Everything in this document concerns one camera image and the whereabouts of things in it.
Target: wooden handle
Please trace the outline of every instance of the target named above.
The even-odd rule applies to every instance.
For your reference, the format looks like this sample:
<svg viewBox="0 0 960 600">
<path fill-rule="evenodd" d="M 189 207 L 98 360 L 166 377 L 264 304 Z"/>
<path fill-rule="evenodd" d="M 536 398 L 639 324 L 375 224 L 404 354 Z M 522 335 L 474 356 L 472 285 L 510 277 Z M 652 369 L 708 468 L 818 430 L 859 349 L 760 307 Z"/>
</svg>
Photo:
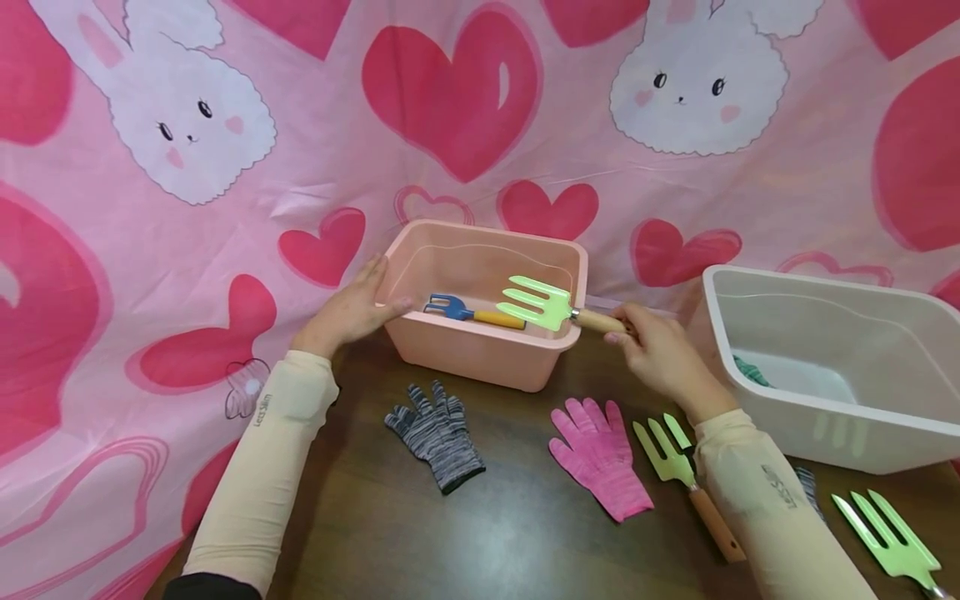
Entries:
<svg viewBox="0 0 960 600">
<path fill-rule="evenodd" d="M 701 488 L 694 490 L 690 493 L 690 500 L 693 502 L 694 508 L 697 509 L 697 513 L 700 514 L 700 519 L 710 531 L 710 535 L 713 536 L 713 541 L 716 542 L 720 552 L 723 553 L 723 558 L 727 559 L 728 563 L 746 561 L 747 557 L 740 549 L 739 542 L 733 537 L 727 523 L 717 512 L 717 507 L 713 505 L 713 500 L 707 495 L 707 491 Z"/>
<path fill-rule="evenodd" d="M 595 313 L 592 310 L 586 310 L 586 308 L 580 309 L 580 314 L 577 315 L 575 323 L 584 329 L 592 329 L 593 331 L 599 331 L 600 333 L 627 332 L 626 325 L 617 319 L 607 315 L 601 315 L 600 313 Z"/>
<path fill-rule="evenodd" d="M 498 313 L 492 310 L 477 310 L 473 312 L 473 320 L 479 321 L 480 323 L 489 323 L 493 325 L 500 325 L 501 327 L 509 327 L 511 329 L 523 329 L 527 326 L 527 322 L 517 317 L 512 317 L 506 313 Z"/>
</svg>

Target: pink glove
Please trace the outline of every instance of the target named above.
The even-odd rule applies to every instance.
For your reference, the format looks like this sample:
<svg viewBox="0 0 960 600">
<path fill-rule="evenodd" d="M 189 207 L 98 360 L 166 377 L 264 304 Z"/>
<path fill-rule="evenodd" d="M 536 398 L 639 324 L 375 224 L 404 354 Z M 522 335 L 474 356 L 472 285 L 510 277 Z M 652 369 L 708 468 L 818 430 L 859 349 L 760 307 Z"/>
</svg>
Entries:
<svg viewBox="0 0 960 600">
<path fill-rule="evenodd" d="M 618 523 L 629 516 L 654 507 L 634 473 L 634 453 L 627 441 L 620 409 L 607 401 L 607 417 L 592 398 L 566 401 L 568 417 L 562 410 L 550 413 L 550 419 L 566 444 L 550 440 L 550 454 L 577 483 L 593 492 L 593 497 Z"/>
</svg>

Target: forearm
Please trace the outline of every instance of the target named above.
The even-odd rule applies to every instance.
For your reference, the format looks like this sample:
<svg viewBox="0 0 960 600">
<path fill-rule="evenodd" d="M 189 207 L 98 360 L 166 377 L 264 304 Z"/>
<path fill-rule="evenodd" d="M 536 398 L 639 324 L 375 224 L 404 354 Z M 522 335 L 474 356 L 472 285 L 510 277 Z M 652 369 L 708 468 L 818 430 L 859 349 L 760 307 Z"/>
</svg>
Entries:
<svg viewBox="0 0 960 600">
<path fill-rule="evenodd" d="M 194 538 L 183 574 L 213 573 L 266 597 L 310 444 L 339 390 L 324 358 L 278 362 Z"/>
<path fill-rule="evenodd" d="M 783 454 L 743 411 L 696 432 L 698 470 L 766 600 L 876 600 Z"/>
</svg>

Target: fork tine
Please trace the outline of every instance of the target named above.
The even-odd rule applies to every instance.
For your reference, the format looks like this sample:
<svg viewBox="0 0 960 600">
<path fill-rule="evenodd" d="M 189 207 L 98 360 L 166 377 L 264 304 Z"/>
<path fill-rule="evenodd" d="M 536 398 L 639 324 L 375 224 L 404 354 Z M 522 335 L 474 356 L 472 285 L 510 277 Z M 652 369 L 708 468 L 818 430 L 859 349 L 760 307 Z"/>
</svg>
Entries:
<svg viewBox="0 0 960 600">
<path fill-rule="evenodd" d="M 853 502 L 856 503 L 856 507 L 860 509 L 860 512 L 870 521 L 870 524 L 874 526 L 876 532 L 880 534 L 880 537 L 887 542 L 888 548 L 903 546 L 867 498 L 857 492 L 851 492 L 850 496 L 852 496 Z"/>
<path fill-rule="evenodd" d="M 664 461 L 657 452 L 657 449 L 654 446 L 654 441 L 651 440 L 650 435 L 647 434 L 647 430 L 643 428 L 643 425 L 634 421 L 634 433 L 636 434 L 636 438 L 640 440 L 640 445 L 643 446 L 643 451 L 647 453 L 647 458 L 650 459 L 650 464 L 654 466 L 654 471 L 657 472 L 657 476 L 661 481 L 669 481 L 670 477 L 663 468 Z"/>
<path fill-rule="evenodd" d="M 847 522 L 879 561 L 877 553 L 883 552 L 884 548 L 880 545 L 880 542 L 876 540 L 873 532 L 870 531 L 867 524 L 863 522 L 863 519 L 860 518 L 860 515 L 856 513 L 853 507 L 847 503 L 847 500 L 844 500 L 837 494 L 833 494 L 831 497 L 833 498 L 834 504 L 836 504 L 840 512 L 843 513 L 843 516 L 847 518 Z"/>
<path fill-rule="evenodd" d="M 542 281 L 537 281 L 536 279 L 531 279 L 530 277 L 523 275 L 514 275 L 509 277 L 509 280 L 515 283 L 516 285 L 521 285 L 531 290 L 536 290 L 548 296 L 563 296 L 569 298 L 570 293 L 566 290 L 562 290 L 559 287 L 554 287 L 548 283 L 543 283 Z"/>
<path fill-rule="evenodd" d="M 660 447 L 663 448 L 663 454 L 665 454 L 667 458 L 680 455 L 680 452 L 678 452 L 677 448 L 674 447 L 673 442 L 670 442 L 670 438 L 667 437 L 666 432 L 663 431 L 663 427 L 660 426 L 658 421 L 648 419 L 647 425 L 650 426 L 650 431 L 654 432 L 654 437 L 657 438 L 657 441 L 660 443 Z"/>
<path fill-rule="evenodd" d="M 536 306 L 537 308 L 543 308 L 547 304 L 547 299 L 540 296 L 534 296 L 529 292 L 524 292 L 523 290 L 517 290 L 515 288 L 507 288 L 503 291 L 503 295 L 511 300 L 516 300 L 523 304 L 530 304 L 531 306 Z"/>
<path fill-rule="evenodd" d="M 532 324 L 537 324 L 537 321 L 543 317 L 541 313 L 535 313 L 528 308 L 523 308 L 521 306 L 517 306 L 516 304 L 510 304 L 509 302 L 498 303 L 496 309 L 504 314 L 510 315 L 511 317 L 517 317 L 521 321 L 527 321 Z"/>
<path fill-rule="evenodd" d="M 894 527 L 900 531 L 900 534 L 905 540 L 907 540 L 908 546 L 913 546 L 917 549 L 924 558 L 924 562 L 929 567 L 931 571 L 937 571 L 941 569 L 940 561 L 937 560 L 933 553 L 930 552 L 929 548 L 920 541 L 920 538 L 917 537 L 917 534 L 913 533 L 913 530 L 910 529 L 910 526 L 906 524 L 900 514 L 894 510 L 894 507 L 887 502 L 887 499 L 881 496 L 880 494 L 874 492 L 873 490 L 867 490 L 867 494 L 870 496 L 870 499 L 878 506 L 878 508 L 886 515 L 891 523 L 894 524 Z"/>
</svg>

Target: hand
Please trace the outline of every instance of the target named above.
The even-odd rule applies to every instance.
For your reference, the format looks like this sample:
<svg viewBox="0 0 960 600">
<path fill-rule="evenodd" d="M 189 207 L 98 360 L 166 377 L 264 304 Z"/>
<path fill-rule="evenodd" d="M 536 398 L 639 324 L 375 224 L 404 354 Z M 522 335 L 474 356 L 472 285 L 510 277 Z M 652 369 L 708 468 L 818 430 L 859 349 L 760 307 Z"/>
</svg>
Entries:
<svg viewBox="0 0 960 600">
<path fill-rule="evenodd" d="M 407 298 L 386 306 L 374 303 L 373 297 L 386 273 L 386 256 L 378 254 L 367 261 L 353 281 L 331 296 L 294 336 L 290 349 L 329 360 L 341 345 L 370 335 L 384 323 L 408 312 L 413 301 Z"/>
<path fill-rule="evenodd" d="M 617 306 L 612 314 L 631 324 L 636 337 L 608 333 L 604 340 L 620 346 L 627 367 L 648 387 L 680 404 L 696 421 L 693 424 L 737 408 L 736 400 L 709 371 L 679 323 L 633 303 Z"/>
</svg>

